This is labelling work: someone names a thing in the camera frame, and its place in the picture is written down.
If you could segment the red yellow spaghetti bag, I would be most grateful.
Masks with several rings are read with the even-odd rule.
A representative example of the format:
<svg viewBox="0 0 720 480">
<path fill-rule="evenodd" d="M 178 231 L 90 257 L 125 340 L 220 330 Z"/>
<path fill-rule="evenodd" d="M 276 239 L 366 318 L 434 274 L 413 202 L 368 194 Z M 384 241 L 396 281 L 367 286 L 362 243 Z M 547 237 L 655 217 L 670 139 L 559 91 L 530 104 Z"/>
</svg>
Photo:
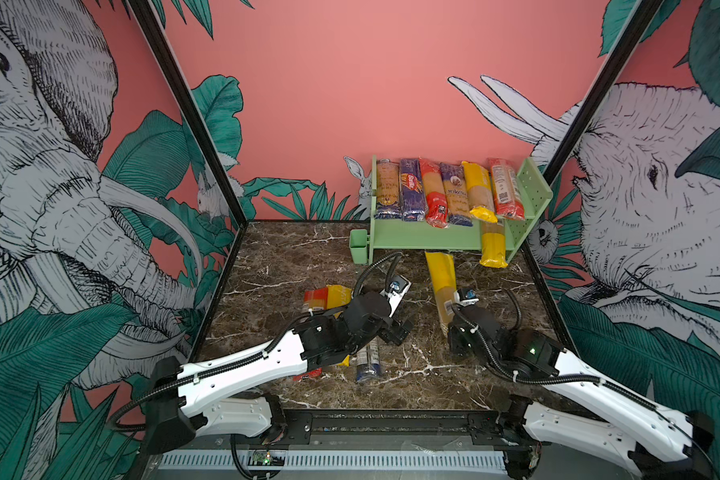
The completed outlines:
<svg viewBox="0 0 720 480">
<path fill-rule="evenodd" d="M 302 311 L 317 312 L 347 305 L 351 301 L 352 290 L 342 285 L 306 291 L 303 297 Z"/>
</svg>

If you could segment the purple label spaghetti bag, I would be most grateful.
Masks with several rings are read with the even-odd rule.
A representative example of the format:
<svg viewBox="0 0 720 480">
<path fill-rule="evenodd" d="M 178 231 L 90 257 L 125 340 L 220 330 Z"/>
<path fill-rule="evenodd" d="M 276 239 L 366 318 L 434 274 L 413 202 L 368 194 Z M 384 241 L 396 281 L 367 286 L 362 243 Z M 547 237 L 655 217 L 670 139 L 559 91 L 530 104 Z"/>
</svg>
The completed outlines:
<svg viewBox="0 0 720 480">
<path fill-rule="evenodd" d="M 378 340 L 374 338 L 356 355 L 356 381 L 364 383 L 380 379 L 382 366 L 379 356 Z"/>
</svg>

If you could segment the blue Korean spaghetti bag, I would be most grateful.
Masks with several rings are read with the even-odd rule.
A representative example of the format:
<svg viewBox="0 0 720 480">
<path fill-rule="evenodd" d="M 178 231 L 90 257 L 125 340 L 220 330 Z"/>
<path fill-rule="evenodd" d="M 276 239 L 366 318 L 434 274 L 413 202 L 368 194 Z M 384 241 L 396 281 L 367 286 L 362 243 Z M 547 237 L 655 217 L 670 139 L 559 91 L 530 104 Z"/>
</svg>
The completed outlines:
<svg viewBox="0 0 720 480">
<path fill-rule="evenodd" d="M 440 163 L 440 174 L 448 204 L 448 222 L 457 226 L 473 225 L 461 165 Z"/>
</svg>

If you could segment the blue Barilla spaghetti pack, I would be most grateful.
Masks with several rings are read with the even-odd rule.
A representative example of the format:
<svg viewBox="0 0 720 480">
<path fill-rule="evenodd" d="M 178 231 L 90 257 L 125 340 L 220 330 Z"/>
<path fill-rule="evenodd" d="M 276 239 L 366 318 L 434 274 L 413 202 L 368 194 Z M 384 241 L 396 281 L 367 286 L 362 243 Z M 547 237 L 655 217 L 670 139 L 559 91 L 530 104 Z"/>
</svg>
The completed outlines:
<svg viewBox="0 0 720 480">
<path fill-rule="evenodd" d="M 402 218 L 408 222 L 420 222 L 427 212 L 422 176 L 418 159 L 407 158 L 399 162 L 400 202 Z"/>
</svg>

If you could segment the yellow Pastatime spaghetti bag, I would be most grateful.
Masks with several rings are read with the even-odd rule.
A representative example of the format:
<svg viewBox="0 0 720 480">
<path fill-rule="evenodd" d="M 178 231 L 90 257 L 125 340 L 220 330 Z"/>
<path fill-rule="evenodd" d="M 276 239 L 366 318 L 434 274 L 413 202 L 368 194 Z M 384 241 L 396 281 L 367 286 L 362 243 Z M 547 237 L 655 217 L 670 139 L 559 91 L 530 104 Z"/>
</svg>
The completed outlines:
<svg viewBox="0 0 720 480">
<path fill-rule="evenodd" d="M 481 165 L 462 162 L 469 213 L 472 217 L 495 224 L 498 217 L 495 212 L 489 172 Z"/>
</svg>

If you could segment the red label spaghetti bag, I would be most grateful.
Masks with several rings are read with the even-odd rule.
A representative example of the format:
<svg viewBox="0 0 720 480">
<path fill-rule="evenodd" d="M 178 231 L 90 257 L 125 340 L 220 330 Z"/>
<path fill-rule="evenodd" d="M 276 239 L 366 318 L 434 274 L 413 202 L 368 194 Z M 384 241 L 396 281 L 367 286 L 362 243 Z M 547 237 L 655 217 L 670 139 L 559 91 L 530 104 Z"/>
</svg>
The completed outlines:
<svg viewBox="0 0 720 480">
<path fill-rule="evenodd" d="M 515 170 L 504 159 L 491 158 L 488 164 L 496 215 L 503 219 L 524 220 L 525 209 Z"/>
</svg>

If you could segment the blue gold spaghetti bag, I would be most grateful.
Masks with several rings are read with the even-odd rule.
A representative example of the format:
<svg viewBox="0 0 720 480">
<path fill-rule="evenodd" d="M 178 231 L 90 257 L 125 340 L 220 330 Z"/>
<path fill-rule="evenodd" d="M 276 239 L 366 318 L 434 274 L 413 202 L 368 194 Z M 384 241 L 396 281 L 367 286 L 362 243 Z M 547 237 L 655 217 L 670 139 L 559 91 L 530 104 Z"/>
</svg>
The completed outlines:
<svg viewBox="0 0 720 480">
<path fill-rule="evenodd" d="M 399 166 L 388 159 L 376 164 L 376 219 L 401 219 Z"/>
</svg>

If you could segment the yellow barcode spaghetti bag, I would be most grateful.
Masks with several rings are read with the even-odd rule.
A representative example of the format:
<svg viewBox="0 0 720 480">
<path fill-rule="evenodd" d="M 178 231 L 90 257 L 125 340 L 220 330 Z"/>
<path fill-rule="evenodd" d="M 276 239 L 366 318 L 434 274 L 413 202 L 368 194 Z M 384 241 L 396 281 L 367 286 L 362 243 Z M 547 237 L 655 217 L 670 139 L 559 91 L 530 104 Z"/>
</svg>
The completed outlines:
<svg viewBox="0 0 720 480">
<path fill-rule="evenodd" d="M 488 268 L 506 268 L 506 239 L 505 228 L 502 219 L 496 223 L 482 222 L 480 224 L 481 234 L 481 259 L 480 264 Z"/>
</svg>

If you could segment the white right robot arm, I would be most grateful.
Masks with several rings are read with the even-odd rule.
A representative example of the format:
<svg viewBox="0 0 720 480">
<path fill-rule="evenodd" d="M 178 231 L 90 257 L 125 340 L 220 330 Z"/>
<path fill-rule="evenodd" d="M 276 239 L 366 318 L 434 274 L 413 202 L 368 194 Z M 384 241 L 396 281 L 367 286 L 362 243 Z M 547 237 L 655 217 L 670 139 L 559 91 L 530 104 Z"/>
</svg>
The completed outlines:
<svg viewBox="0 0 720 480">
<path fill-rule="evenodd" d="M 714 422 L 656 403 L 597 371 L 572 350 L 534 329 L 501 325 L 473 302 L 449 301 L 448 341 L 499 378 L 543 387 L 587 411 L 584 417 L 515 396 L 498 415 L 503 437 L 535 449 L 558 444 L 617 465 L 640 479 L 714 479 L 709 456 Z"/>
</svg>

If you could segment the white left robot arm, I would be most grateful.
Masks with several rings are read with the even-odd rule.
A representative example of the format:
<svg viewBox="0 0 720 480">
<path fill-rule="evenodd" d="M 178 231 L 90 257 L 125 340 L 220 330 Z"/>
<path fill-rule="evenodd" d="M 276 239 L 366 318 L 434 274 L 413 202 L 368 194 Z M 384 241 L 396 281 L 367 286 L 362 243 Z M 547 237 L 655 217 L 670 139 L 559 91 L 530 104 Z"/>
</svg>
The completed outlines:
<svg viewBox="0 0 720 480">
<path fill-rule="evenodd" d="M 344 306 L 307 314 L 270 342 L 236 354 L 198 363 L 159 362 L 146 403 L 145 452 L 170 452 L 204 436 L 280 441 L 288 426 L 279 400 L 271 394 L 243 399 L 241 393 L 339 364 L 374 338 L 401 345 L 412 324 L 394 313 L 407 291 L 362 293 Z"/>
</svg>

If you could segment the green metal shelf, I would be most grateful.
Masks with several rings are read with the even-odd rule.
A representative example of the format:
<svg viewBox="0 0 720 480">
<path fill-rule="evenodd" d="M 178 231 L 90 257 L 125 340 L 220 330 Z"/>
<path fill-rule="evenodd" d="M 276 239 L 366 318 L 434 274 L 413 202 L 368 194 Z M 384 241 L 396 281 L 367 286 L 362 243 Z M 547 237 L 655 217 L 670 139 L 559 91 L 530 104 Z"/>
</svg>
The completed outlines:
<svg viewBox="0 0 720 480">
<path fill-rule="evenodd" d="M 525 159 L 517 172 L 525 219 L 504 222 L 506 260 L 511 261 L 546 211 L 553 192 L 537 165 Z M 471 227 L 454 226 L 435 228 L 425 222 L 406 222 L 397 219 L 370 219 L 368 230 L 368 262 L 373 261 L 376 250 L 447 250 L 479 251 L 481 249 L 480 222 Z"/>
</svg>

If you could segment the green hanging cup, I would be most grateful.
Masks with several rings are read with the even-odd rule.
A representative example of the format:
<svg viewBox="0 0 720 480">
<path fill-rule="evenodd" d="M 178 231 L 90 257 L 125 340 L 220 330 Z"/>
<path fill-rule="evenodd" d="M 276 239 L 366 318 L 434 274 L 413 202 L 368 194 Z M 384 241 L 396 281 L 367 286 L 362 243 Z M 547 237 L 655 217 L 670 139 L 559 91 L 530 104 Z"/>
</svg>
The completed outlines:
<svg viewBox="0 0 720 480">
<path fill-rule="evenodd" d="M 368 262 L 367 229 L 352 229 L 350 231 L 349 249 L 354 264 L 365 265 Z"/>
</svg>

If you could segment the white vented strip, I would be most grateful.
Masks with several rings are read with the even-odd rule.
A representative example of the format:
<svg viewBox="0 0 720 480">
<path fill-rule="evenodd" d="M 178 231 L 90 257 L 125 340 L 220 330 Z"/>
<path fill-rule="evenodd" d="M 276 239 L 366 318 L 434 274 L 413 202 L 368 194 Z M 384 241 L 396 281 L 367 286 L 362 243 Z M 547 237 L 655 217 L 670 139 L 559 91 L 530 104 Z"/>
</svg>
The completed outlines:
<svg viewBox="0 0 720 480">
<path fill-rule="evenodd" d="M 459 471 L 505 474 L 504 455 L 494 451 L 256 450 L 234 459 L 228 451 L 179 450 L 162 457 L 163 470 Z"/>
</svg>

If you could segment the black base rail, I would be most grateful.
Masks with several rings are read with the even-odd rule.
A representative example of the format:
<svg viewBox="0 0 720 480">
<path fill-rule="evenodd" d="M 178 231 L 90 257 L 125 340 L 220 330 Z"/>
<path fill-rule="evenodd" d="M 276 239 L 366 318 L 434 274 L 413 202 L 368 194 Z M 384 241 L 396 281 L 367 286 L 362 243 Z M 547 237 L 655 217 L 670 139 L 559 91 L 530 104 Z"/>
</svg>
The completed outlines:
<svg viewBox="0 0 720 480">
<path fill-rule="evenodd" d="M 525 433 L 517 419 L 493 410 L 286 409 L 275 417 L 269 430 L 234 438 L 242 444 L 285 446 L 308 445 L 319 436 L 358 436 L 363 440 L 465 436 L 475 446 L 499 449 L 542 444 Z"/>
</svg>

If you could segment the black corner frame post left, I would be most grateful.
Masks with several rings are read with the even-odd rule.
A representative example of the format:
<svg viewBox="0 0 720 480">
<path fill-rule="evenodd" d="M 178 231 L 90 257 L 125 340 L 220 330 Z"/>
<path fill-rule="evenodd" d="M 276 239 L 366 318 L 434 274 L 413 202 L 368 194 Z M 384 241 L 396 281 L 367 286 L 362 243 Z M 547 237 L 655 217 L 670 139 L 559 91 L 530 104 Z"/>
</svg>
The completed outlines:
<svg viewBox="0 0 720 480">
<path fill-rule="evenodd" d="M 229 183 L 229 177 L 222 167 L 218 151 L 192 95 L 192 91 L 188 87 L 169 42 L 163 33 L 154 5 L 150 1 L 142 0 L 131 0 L 128 1 L 128 4 L 178 103 L 180 112 L 198 144 L 204 160 L 217 181 L 232 218 L 239 226 L 246 227 L 248 220 Z"/>
</svg>

